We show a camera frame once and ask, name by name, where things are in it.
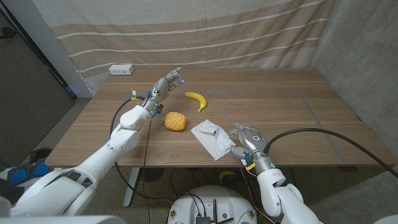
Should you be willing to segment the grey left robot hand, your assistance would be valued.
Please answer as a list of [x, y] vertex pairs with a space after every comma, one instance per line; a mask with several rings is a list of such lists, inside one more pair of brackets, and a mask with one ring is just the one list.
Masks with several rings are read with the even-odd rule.
[[177, 86], [184, 83], [183, 80], [178, 81], [180, 78], [180, 71], [181, 68], [178, 67], [161, 78], [143, 101], [142, 107], [146, 109], [152, 117], [162, 112], [163, 106], [160, 103], [168, 97], [169, 93]]

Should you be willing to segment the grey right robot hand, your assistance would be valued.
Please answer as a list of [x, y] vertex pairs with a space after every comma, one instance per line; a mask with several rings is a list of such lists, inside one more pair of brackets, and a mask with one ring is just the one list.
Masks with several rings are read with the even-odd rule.
[[233, 126], [236, 129], [231, 130], [228, 134], [238, 135], [239, 142], [242, 144], [241, 147], [234, 146], [232, 148], [233, 154], [238, 159], [244, 159], [247, 168], [253, 165], [257, 175], [266, 170], [275, 169], [276, 166], [266, 149], [268, 142], [264, 135], [248, 125], [234, 123]]

